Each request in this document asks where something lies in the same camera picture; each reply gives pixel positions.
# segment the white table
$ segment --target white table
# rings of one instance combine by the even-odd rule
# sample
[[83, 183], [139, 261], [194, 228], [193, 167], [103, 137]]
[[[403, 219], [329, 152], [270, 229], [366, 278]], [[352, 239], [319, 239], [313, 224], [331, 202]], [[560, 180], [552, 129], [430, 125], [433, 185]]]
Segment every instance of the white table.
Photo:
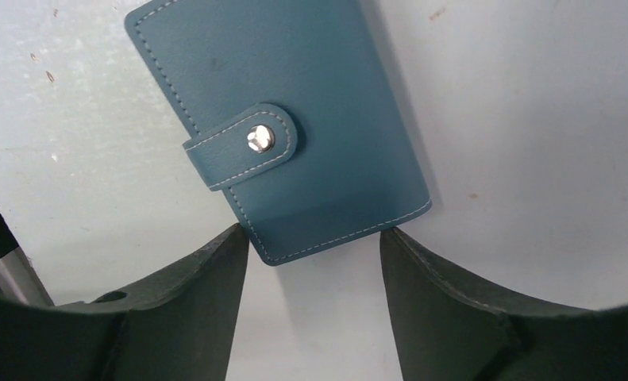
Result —
[[[141, 3], [0, 0], [0, 209], [57, 303], [235, 222], [123, 30]], [[628, 0], [366, 3], [436, 202], [403, 228], [517, 291], [628, 302]], [[228, 379], [400, 379], [378, 237], [252, 253]]]

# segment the snap button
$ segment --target snap button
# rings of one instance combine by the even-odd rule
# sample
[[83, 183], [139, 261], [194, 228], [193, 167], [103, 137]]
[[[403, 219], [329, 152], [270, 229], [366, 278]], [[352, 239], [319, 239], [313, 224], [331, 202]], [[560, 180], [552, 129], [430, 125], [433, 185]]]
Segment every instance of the snap button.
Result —
[[274, 132], [266, 125], [256, 125], [250, 129], [248, 140], [249, 147], [253, 151], [264, 153], [274, 147]]

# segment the wallet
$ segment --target wallet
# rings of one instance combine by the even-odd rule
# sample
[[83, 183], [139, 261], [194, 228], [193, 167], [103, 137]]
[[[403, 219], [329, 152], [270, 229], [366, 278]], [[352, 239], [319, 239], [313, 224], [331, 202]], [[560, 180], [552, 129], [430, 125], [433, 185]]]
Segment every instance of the wallet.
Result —
[[155, 0], [125, 28], [266, 264], [430, 208], [357, 0]]

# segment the leather wallet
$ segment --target leather wallet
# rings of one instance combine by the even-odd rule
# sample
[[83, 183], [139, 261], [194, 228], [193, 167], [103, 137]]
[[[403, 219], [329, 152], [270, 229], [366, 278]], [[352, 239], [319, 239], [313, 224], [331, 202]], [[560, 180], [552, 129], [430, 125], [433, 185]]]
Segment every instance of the leather wallet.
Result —
[[155, 0], [125, 27], [266, 264], [430, 208], [357, 0]]

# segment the stitched edge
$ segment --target stitched edge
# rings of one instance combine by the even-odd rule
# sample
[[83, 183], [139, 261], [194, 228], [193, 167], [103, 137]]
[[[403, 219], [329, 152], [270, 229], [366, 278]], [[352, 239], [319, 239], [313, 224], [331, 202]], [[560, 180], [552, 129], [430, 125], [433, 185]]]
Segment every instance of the stitched edge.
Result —
[[[198, 135], [200, 135], [201, 133], [199, 132], [199, 130], [198, 130], [198, 128], [197, 128], [197, 124], [195, 123], [194, 119], [192, 119], [192, 116], [191, 116], [191, 115], [187, 112], [187, 109], [185, 108], [185, 105], [183, 104], [183, 101], [180, 99], [180, 96], [178, 95], [178, 92], [176, 92], [176, 91], [175, 91], [175, 88], [173, 87], [173, 84], [172, 84], [172, 83], [168, 80], [168, 77], [166, 76], [166, 74], [164, 73], [164, 70], [163, 70], [163, 69], [162, 69], [162, 67], [160, 66], [160, 62], [157, 60], [157, 58], [155, 57], [155, 55], [152, 53], [152, 49], [150, 48], [150, 45], [148, 45], [148, 42], [145, 40], [145, 38], [144, 38], [144, 36], [143, 36], [143, 33], [142, 33], [139, 29], [138, 29], [138, 25], [140, 25], [140, 24], [141, 24], [143, 21], [145, 21], [148, 17], [151, 17], [151, 16], [152, 16], [152, 15], [154, 15], [154, 14], [157, 14], [157, 13], [158, 13], [158, 12], [160, 12], [161, 10], [166, 9], [168, 6], [170, 6], [170, 5], [172, 5], [172, 4], [175, 4], [175, 3], [177, 3], [178, 1], [179, 1], [179, 0], [171, 0], [171, 1], [169, 1], [169, 2], [165, 2], [162, 6], [158, 7], [157, 9], [155, 9], [155, 10], [151, 11], [150, 13], [148, 13], [148, 14], [146, 14], [145, 16], [143, 16], [142, 18], [140, 18], [140, 19], [136, 22], [136, 25], [134, 26], [134, 28], [135, 28], [136, 32], [138, 33], [138, 36], [140, 37], [140, 39], [143, 41], [143, 45], [144, 45], [144, 46], [145, 46], [145, 48], [148, 50], [148, 54], [149, 54], [149, 55], [150, 55], [150, 57], [152, 58], [152, 61], [155, 63], [155, 66], [157, 67], [157, 70], [159, 70], [159, 71], [160, 71], [160, 73], [161, 73], [162, 77], [164, 77], [164, 81], [166, 81], [167, 85], [168, 85], [168, 86], [169, 86], [169, 88], [171, 89], [171, 92], [174, 94], [176, 101], [177, 101], [177, 102], [178, 102], [178, 104], [180, 105], [180, 108], [181, 108], [181, 109], [183, 109], [183, 112], [185, 113], [185, 115], [187, 115], [187, 118], [190, 120], [190, 123], [192, 123], [192, 126], [195, 128], [195, 131], [197, 132], [197, 134], [198, 134]], [[291, 135], [290, 135], [290, 133], [288, 132], [287, 125], [286, 125], [286, 123], [283, 121], [283, 119], [281, 119], [281, 118], [280, 118], [279, 116], [277, 116], [277, 115], [275, 115], [275, 117], [276, 117], [276, 118], [277, 118], [277, 119], [278, 119], [278, 120], [279, 120], [279, 121], [283, 124], [283, 127], [286, 129], [286, 134], [288, 135], [288, 145], [287, 145], [287, 147], [286, 147], [286, 151], [285, 151], [284, 153], [282, 153], [280, 156], [277, 156], [276, 158], [274, 158], [274, 159], [272, 159], [272, 160], [269, 160], [269, 161], [267, 161], [267, 162], [265, 162], [265, 163], [262, 163], [262, 164], [260, 164], [259, 166], [256, 166], [256, 167], [253, 167], [253, 168], [250, 168], [250, 169], [248, 169], [247, 171], [244, 171], [244, 172], [240, 173], [239, 175], [233, 176], [233, 177], [231, 177], [231, 178], [229, 178], [229, 179], [227, 179], [227, 180], [221, 181], [220, 183], [214, 184], [214, 185], [210, 186], [209, 188], [211, 188], [211, 187], [217, 187], [218, 185], [221, 185], [221, 184], [223, 184], [223, 183], [227, 183], [227, 182], [228, 182], [228, 181], [230, 181], [230, 180], [233, 180], [233, 179], [236, 179], [236, 178], [238, 178], [238, 177], [241, 177], [241, 176], [243, 176], [243, 175], [245, 175], [245, 174], [249, 173], [250, 171], [254, 171], [254, 170], [256, 170], [256, 169], [257, 169], [257, 168], [259, 168], [259, 167], [263, 167], [264, 165], [267, 165], [267, 164], [269, 164], [269, 163], [273, 162], [274, 160], [278, 160], [278, 159], [280, 159], [281, 157], [284, 157], [284, 156], [287, 154], [288, 149], [290, 148], [290, 143], [291, 143]], [[415, 215], [416, 213], [418, 213], [418, 212], [420, 212], [420, 211], [424, 210], [425, 208], [427, 208], [428, 206], [430, 206], [430, 205], [433, 203], [433, 200], [429, 199], [429, 200], [426, 202], [426, 204], [424, 204], [422, 207], [420, 207], [420, 208], [416, 209], [415, 211], [413, 211], [413, 212], [411, 212], [411, 213], [405, 214], [405, 215], [404, 215], [404, 216], [402, 216], [402, 217], [398, 217], [398, 218], [395, 218], [395, 219], [392, 219], [392, 220], [389, 220], [389, 221], [385, 221], [385, 222], [382, 222], [382, 223], [380, 223], [380, 224], [377, 224], [377, 225], [371, 226], [371, 227], [369, 227], [369, 228], [362, 229], [362, 230], [358, 230], [358, 231], [357, 231], [357, 232], [355, 232], [355, 233], [347, 234], [347, 235], [345, 235], [345, 236], [343, 236], [343, 237], [339, 237], [339, 238], [336, 238], [336, 239], [334, 239], [334, 240], [324, 242], [324, 243], [322, 243], [322, 244], [317, 244], [317, 245], [312, 246], [312, 247], [310, 247], [310, 248], [306, 248], [306, 249], [304, 249], [304, 250], [301, 250], [301, 251], [299, 251], [299, 252], [294, 252], [294, 253], [289, 254], [289, 255], [286, 255], [286, 256], [281, 256], [280, 258], [276, 258], [276, 259], [274, 259], [274, 260], [273, 260], [273, 259], [269, 256], [269, 253], [267, 252], [267, 249], [264, 247], [264, 244], [262, 243], [262, 240], [261, 240], [261, 239], [260, 239], [260, 237], [257, 235], [257, 232], [256, 232], [255, 228], [253, 228], [252, 223], [251, 223], [251, 221], [249, 220], [249, 217], [246, 215], [246, 212], [244, 211], [244, 208], [243, 208], [243, 207], [241, 206], [241, 204], [239, 203], [239, 199], [237, 198], [237, 195], [236, 195], [236, 194], [234, 194], [234, 190], [232, 190], [232, 187], [229, 187], [229, 188], [227, 188], [227, 189], [229, 190], [230, 194], [232, 194], [232, 198], [234, 198], [234, 202], [237, 204], [237, 207], [238, 207], [238, 208], [239, 208], [239, 210], [241, 211], [241, 214], [243, 214], [243, 216], [244, 216], [244, 218], [245, 218], [245, 220], [246, 220], [246, 223], [248, 223], [249, 228], [251, 229], [251, 231], [252, 231], [253, 235], [254, 235], [254, 236], [255, 236], [255, 238], [257, 239], [258, 244], [260, 244], [260, 247], [262, 248], [262, 251], [264, 252], [264, 256], [266, 256], [268, 260], [271, 260], [271, 261], [273, 261], [273, 262], [280, 262], [280, 261], [283, 261], [283, 260], [285, 260], [285, 259], [287, 259], [287, 258], [291, 258], [291, 257], [293, 257], [293, 256], [297, 256], [297, 255], [299, 255], [299, 254], [303, 254], [303, 253], [305, 253], [305, 252], [310, 252], [311, 250], [314, 250], [314, 249], [316, 249], [316, 248], [320, 248], [320, 247], [322, 247], [322, 246], [327, 246], [327, 245], [329, 245], [329, 244], [333, 244], [333, 243], [335, 243], [335, 242], [345, 240], [345, 239], [347, 239], [347, 238], [350, 238], [350, 237], [356, 236], [356, 235], [361, 234], [361, 233], [366, 233], [367, 231], [370, 231], [370, 230], [372, 230], [372, 229], [376, 229], [376, 228], [378, 228], [378, 227], [380, 227], [380, 226], [383, 226], [383, 225], [386, 225], [386, 224], [392, 224], [392, 223], [394, 223], [394, 222], [397, 222], [397, 221], [400, 221], [400, 220], [402, 220], [402, 219], [408, 218], [409, 216], [413, 216], [413, 215]]]
[[148, 17], [151, 17], [152, 15], [157, 14], [158, 12], [160, 12], [161, 10], [166, 9], [166, 7], [168, 7], [168, 6], [172, 5], [172, 4], [176, 4], [178, 1], [179, 0], [171, 0], [169, 2], [165, 2], [162, 6], [159, 6], [157, 9], [151, 11], [150, 13], [148, 13], [145, 16], [143, 16], [140, 19], [138, 19], [138, 21], [136, 21], [136, 24], [134, 25], [133, 28], [136, 30], [136, 33], [138, 33], [138, 36], [141, 39], [141, 41], [143, 41], [143, 46], [145, 46], [145, 49], [148, 51], [148, 54], [150, 55], [150, 58], [152, 58], [152, 62], [155, 63], [155, 67], [157, 68], [158, 71], [160, 71], [160, 74], [162, 75], [162, 78], [164, 78], [164, 81], [168, 85], [169, 89], [171, 89], [171, 92], [173, 93], [173, 96], [175, 97], [175, 100], [180, 105], [180, 108], [185, 113], [185, 116], [187, 116], [187, 120], [190, 121], [190, 123], [192, 124], [192, 127], [197, 132], [197, 135], [200, 135], [201, 133], [199, 132], [199, 128], [197, 127], [197, 123], [192, 118], [190, 113], [187, 111], [187, 108], [185, 108], [185, 105], [183, 104], [183, 100], [180, 99], [180, 96], [178, 95], [178, 91], [176, 91], [175, 87], [173, 87], [173, 83], [171, 83], [171, 81], [169, 81], [166, 73], [164, 72], [164, 69], [160, 65], [160, 61], [157, 60], [157, 58], [155, 57], [155, 54], [152, 52], [152, 49], [150, 48], [150, 45], [145, 40], [145, 36], [143, 36], [143, 33], [138, 28], [143, 23], [143, 21], [148, 19]]
[[191, 149], [197, 148], [198, 146], [200, 146], [200, 145], [202, 145], [202, 144], [206, 143], [207, 141], [209, 141], [209, 140], [213, 140], [213, 139], [215, 139], [216, 137], [221, 136], [223, 133], [226, 133], [227, 131], [230, 131], [231, 129], [233, 129], [234, 127], [236, 127], [236, 126], [240, 125], [241, 123], [243, 123], [243, 122], [247, 121], [248, 119], [250, 119], [250, 118], [252, 118], [252, 117], [255, 117], [255, 116], [257, 116], [257, 115], [261, 115], [261, 114], [269, 114], [269, 115], [273, 116], [274, 118], [276, 118], [276, 120], [277, 120], [277, 121], [279, 121], [279, 122], [281, 123], [281, 125], [283, 126], [283, 129], [285, 129], [285, 131], [286, 131], [286, 136], [287, 136], [287, 138], [286, 138], [286, 139], [287, 139], [286, 150], [285, 150], [285, 151], [283, 151], [283, 153], [282, 153], [282, 154], [278, 155], [277, 157], [275, 157], [275, 158], [273, 158], [273, 159], [271, 159], [271, 160], [267, 160], [267, 161], [265, 161], [265, 162], [264, 162], [264, 163], [262, 163], [262, 164], [256, 165], [255, 167], [251, 167], [251, 168], [249, 168], [249, 169], [247, 169], [247, 170], [245, 170], [245, 171], [243, 171], [243, 172], [241, 172], [241, 173], [239, 173], [239, 174], [237, 174], [237, 175], [234, 175], [234, 176], [232, 176], [232, 177], [229, 177], [229, 178], [227, 178], [227, 179], [224, 179], [224, 180], [222, 180], [220, 183], [215, 183], [215, 184], [213, 184], [213, 185], [209, 186], [209, 188], [210, 188], [211, 190], [213, 190], [215, 187], [218, 187], [218, 186], [220, 186], [220, 185], [222, 185], [222, 184], [224, 184], [224, 183], [228, 183], [228, 182], [230, 182], [230, 181], [232, 181], [232, 180], [238, 179], [238, 178], [240, 178], [240, 177], [241, 177], [241, 176], [243, 176], [243, 175], [247, 175], [248, 173], [250, 173], [250, 172], [252, 172], [252, 171], [255, 171], [256, 169], [262, 168], [262, 167], [264, 167], [265, 165], [268, 165], [268, 164], [271, 164], [271, 163], [273, 163], [273, 162], [275, 162], [275, 161], [277, 161], [277, 160], [280, 160], [280, 159], [282, 159], [285, 155], [287, 155], [287, 154], [289, 153], [289, 151], [290, 151], [290, 149], [291, 149], [292, 138], [291, 138], [291, 133], [290, 133], [290, 130], [288, 130], [288, 124], [287, 124], [287, 123], [286, 123], [286, 121], [284, 121], [284, 120], [283, 120], [283, 119], [282, 119], [282, 118], [281, 118], [278, 114], [274, 114], [274, 113], [273, 113], [273, 112], [271, 112], [271, 111], [260, 111], [260, 112], [258, 112], [258, 113], [255, 113], [255, 114], [253, 114], [253, 115], [249, 116], [249, 117], [245, 117], [244, 119], [242, 119], [242, 120], [238, 121], [237, 123], [235, 123], [235, 124], [231, 125], [230, 127], [227, 127], [226, 129], [223, 129], [221, 132], [216, 133], [216, 134], [214, 134], [213, 136], [208, 137], [208, 138], [206, 138], [205, 140], [202, 140], [202, 141], [198, 142], [197, 144], [193, 145], [192, 147], [189, 147], [189, 148], [188, 148], [188, 149], [186, 149], [185, 151], [190, 151]]
[[244, 208], [243, 206], [241, 206], [241, 204], [239, 203], [239, 199], [237, 198], [237, 195], [234, 193], [234, 190], [232, 189], [232, 187], [227, 188], [229, 190], [229, 192], [232, 194], [232, 197], [234, 198], [234, 202], [237, 204], [237, 206], [239, 207], [239, 211], [241, 211], [241, 214], [244, 215], [244, 219], [246, 220], [246, 222], [248, 222], [249, 224], [249, 228], [252, 231], [252, 235], [255, 236], [255, 238], [257, 239], [257, 243], [260, 244], [260, 247], [262, 248], [262, 251], [264, 252], [264, 255], [267, 257], [268, 260], [272, 260], [272, 258], [269, 257], [269, 253], [267, 253], [267, 249], [264, 248], [264, 244], [262, 243], [262, 240], [260, 239], [260, 237], [257, 235], [257, 232], [255, 231], [255, 228], [252, 227], [252, 223], [249, 220], [249, 216], [246, 215], [246, 212], [244, 212]]

